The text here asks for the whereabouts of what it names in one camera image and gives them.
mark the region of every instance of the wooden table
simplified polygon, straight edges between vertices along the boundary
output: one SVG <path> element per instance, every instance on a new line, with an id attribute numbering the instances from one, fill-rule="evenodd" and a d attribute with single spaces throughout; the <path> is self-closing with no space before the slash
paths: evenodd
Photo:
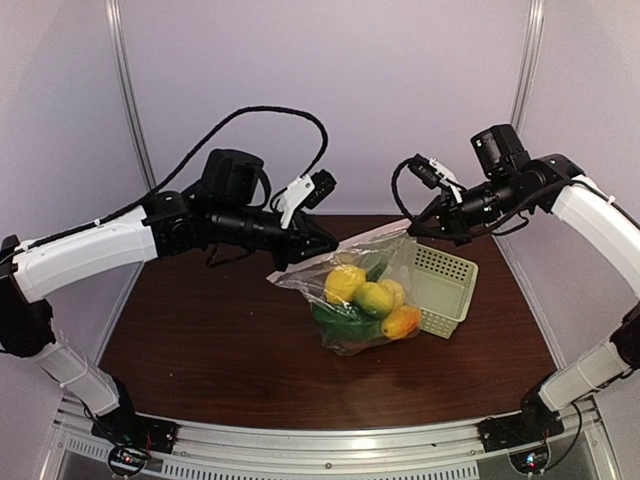
<path id="1" fill-rule="evenodd" d="M 339 238 L 391 221 L 319 217 Z M 554 365 L 491 237 L 455 248 L 480 267 L 450 340 L 418 337 L 339 357 L 320 346 L 308 303 L 265 280 L 270 256 L 210 270 L 190 252 L 145 266 L 102 367 L 141 412 L 270 428 L 420 425 L 512 411 Z"/>

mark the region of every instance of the white wall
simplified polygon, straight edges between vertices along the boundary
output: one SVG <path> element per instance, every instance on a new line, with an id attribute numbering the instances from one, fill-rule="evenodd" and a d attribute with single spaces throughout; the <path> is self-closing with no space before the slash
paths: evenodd
<path id="1" fill-rule="evenodd" d="M 33 238 L 143 192 L 102 0 L 0 5 L 0 236 Z M 95 357 L 132 269 L 51 297 L 56 322 Z M 35 478 L 60 393 L 27 361 L 0 358 L 2 478 Z"/>
<path id="2" fill-rule="evenodd" d="M 329 130 L 321 166 L 338 188 L 320 212 L 397 213 L 391 172 L 417 151 L 478 181 L 468 139 L 509 119 L 528 8 L 526 0 L 122 2 L 157 177 L 227 113 L 276 104 L 307 109 Z M 261 156 L 277 190 L 318 143 L 307 122 L 260 114 L 234 120 L 210 147 Z M 176 186 L 199 177 L 209 150 Z M 417 181 L 405 193 L 415 207 L 432 195 Z"/>
<path id="3" fill-rule="evenodd" d="M 563 153 L 640 218 L 640 2 L 547 2 L 525 146 Z M 622 278 L 569 227 L 538 214 L 508 237 L 567 362 L 637 303 Z M 597 395 L 628 480 L 638 478 L 640 377 Z"/>

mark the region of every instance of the plastic fruit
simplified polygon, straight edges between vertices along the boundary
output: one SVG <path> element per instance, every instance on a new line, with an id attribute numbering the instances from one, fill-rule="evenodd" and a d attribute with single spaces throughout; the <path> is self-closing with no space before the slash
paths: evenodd
<path id="1" fill-rule="evenodd" d="M 324 342 L 355 342 L 368 345 L 376 339 L 384 338 L 380 333 L 382 322 L 367 315 L 353 303 L 312 303 L 311 314 L 320 327 Z"/>
<path id="2" fill-rule="evenodd" d="M 348 303 L 356 289 L 366 282 L 366 272 L 355 265 L 340 265 L 331 270 L 324 284 L 327 302 Z"/>
<path id="3" fill-rule="evenodd" d="M 382 322 L 382 334 L 390 340 L 406 338 L 420 326 L 420 309 L 403 305 Z"/>
<path id="4" fill-rule="evenodd" d="M 393 310 L 393 296 L 373 282 L 360 285 L 353 295 L 353 301 L 376 318 L 385 318 Z"/>
<path id="5" fill-rule="evenodd" d="M 371 270 L 367 272 L 367 282 L 377 282 L 387 269 L 387 261 L 382 260 L 376 264 Z"/>
<path id="6" fill-rule="evenodd" d="M 384 288 L 393 297 L 393 308 L 400 308 L 402 305 L 404 305 L 406 295 L 402 285 L 400 285 L 395 280 L 391 280 L 390 278 L 379 280 L 378 285 Z"/>

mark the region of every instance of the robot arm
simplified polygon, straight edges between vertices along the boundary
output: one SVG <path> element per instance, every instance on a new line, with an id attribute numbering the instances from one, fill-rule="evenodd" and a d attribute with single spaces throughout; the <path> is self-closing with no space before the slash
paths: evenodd
<path id="1" fill-rule="evenodd" d="M 0 345 L 5 353 L 29 358 L 76 395 L 97 418 L 99 430 L 107 431 L 115 443 L 146 447 L 150 435 L 152 449 L 166 451 L 172 443 L 166 437 L 175 435 L 166 430 L 154 435 L 157 425 L 144 424 L 148 419 L 135 414 L 124 385 L 102 372 L 61 332 L 54 334 L 47 296 L 100 272 L 193 248 L 230 244 L 247 252 L 266 250 L 280 270 L 335 250 L 338 242 L 301 211 L 324 199 L 335 181 L 325 171 L 307 177 L 302 194 L 296 192 L 298 181 L 283 192 L 297 202 L 266 212 L 270 186 L 263 161 L 244 152 L 214 150 L 202 177 L 182 193 L 159 192 L 109 222 L 56 235 L 51 241 L 7 237 L 0 250 Z M 254 206 L 258 183 L 265 202 Z"/>
<path id="2" fill-rule="evenodd" d="M 408 213 L 397 194 L 405 166 L 430 187 L 439 178 L 431 161 L 416 155 L 402 162 L 392 181 L 394 197 L 412 225 L 409 234 L 461 245 L 492 233 L 516 214 L 540 208 L 574 228 L 622 275 L 640 298 L 640 228 L 604 195 L 584 172 L 562 155 L 531 159 L 510 125 L 494 126 L 471 139 L 488 181 L 457 198 L 448 189 L 418 216 Z M 547 432 L 561 433 L 557 412 L 588 393 L 640 368 L 640 304 L 609 338 L 579 360 L 536 385 L 522 400 L 522 413 L 483 422 L 487 451 L 531 441 Z"/>

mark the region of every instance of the yellow lemon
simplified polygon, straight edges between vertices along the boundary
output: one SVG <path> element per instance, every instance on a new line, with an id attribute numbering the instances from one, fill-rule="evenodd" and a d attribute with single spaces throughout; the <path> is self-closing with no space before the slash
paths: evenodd
<path id="1" fill-rule="evenodd" d="M 373 282 L 360 285 L 353 295 L 353 301 L 376 318 L 385 318 L 393 310 L 393 296 Z"/>
<path id="2" fill-rule="evenodd" d="M 378 280 L 378 285 L 384 288 L 393 297 L 393 308 L 400 308 L 404 305 L 405 292 L 402 285 L 390 278 Z"/>
<path id="3" fill-rule="evenodd" d="M 382 333 L 390 340 L 400 340 L 420 326 L 420 309 L 410 305 L 397 308 L 382 322 Z"/>
<path id="4" fill-rule="evenodd" d="M 324 284 L 327 302 L 347 303 L 353 300 L 356 289 L 366 282 L 366 272 L 355 265 L 340 265 L 331 270 Z"/>

